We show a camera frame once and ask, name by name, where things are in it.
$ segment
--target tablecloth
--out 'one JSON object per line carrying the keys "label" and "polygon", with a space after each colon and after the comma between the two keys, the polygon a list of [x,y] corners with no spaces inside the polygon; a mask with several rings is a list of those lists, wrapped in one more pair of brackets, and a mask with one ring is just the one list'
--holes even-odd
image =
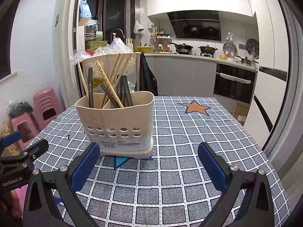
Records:
{"label": "tablecloth", "polygon": [[[180,103],[193,100],[210,107],[208,116],[185,113],[186,107]],[[35,168],[43,172],[68,165],[89,144],[74,106],[53,120],[34,142],[42,138],[48,140],[49,150],[36,160]],[[103,156],[76,193],[99,226],[198,226],[221,195],[197,156],[202,141],[241,170],[264,169],[274,199],[275,226],[281,226],[289,216],[288,199],[275,169],[244,127],[215,98],[156,96],[153,139],[154,161],[130,159],[114,170],[113,157]],[[235,218],[243,196],[244,191],[225,225]],[[73,225],[62,203],[58,208],[64,220]]]}

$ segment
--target oven handle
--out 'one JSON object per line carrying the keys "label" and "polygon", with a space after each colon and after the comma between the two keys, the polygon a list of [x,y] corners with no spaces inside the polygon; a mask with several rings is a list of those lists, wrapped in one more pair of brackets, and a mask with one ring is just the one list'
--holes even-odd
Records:
{"label": "oven handle", "polygon": [[231,80],[231,81],[237,81],[237,82],[245,83],[245,84],[251,84],[251,83],[253,83],[250,80],[246,80],[246,79],[242,79],[242,78],[237,78],[237,77],[230,76],[230,75],[227,75],[227,74],[224,74],[224,73],[218,73],[218,72],[216,72],[216,74],[220,75],[222,78],[225,78],[225,79],[228,79],[228,80]]}

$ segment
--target orange star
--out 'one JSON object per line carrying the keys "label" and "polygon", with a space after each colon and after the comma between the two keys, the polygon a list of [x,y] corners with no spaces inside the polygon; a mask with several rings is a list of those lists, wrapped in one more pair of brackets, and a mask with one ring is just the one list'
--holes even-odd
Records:
{"label": "orange star", "polygon": [[191,113],[191,112],[199,112],[201,114],[205,114],[209,116],[209,114],[206,112],[207,109],[210,109],[211,107],[202,106],[196,101],[192,101],[191,103],[179,103],[186,107],[185,113]]}

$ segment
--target oven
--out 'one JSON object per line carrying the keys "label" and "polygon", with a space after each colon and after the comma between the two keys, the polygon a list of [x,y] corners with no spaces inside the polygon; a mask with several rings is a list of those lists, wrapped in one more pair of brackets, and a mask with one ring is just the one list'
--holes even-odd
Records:
{"label": "oven", "polygon": [[254,90],[256,73],[217,64],[214,94],[244,103],[250,103]]}

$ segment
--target barcode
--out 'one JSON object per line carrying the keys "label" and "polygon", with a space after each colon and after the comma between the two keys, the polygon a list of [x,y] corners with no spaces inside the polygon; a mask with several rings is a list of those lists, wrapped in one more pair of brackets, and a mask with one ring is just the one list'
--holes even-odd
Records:
{"label": "barcode", "polygon": [[104,144],[105,148],[116,148],[115,144]]}

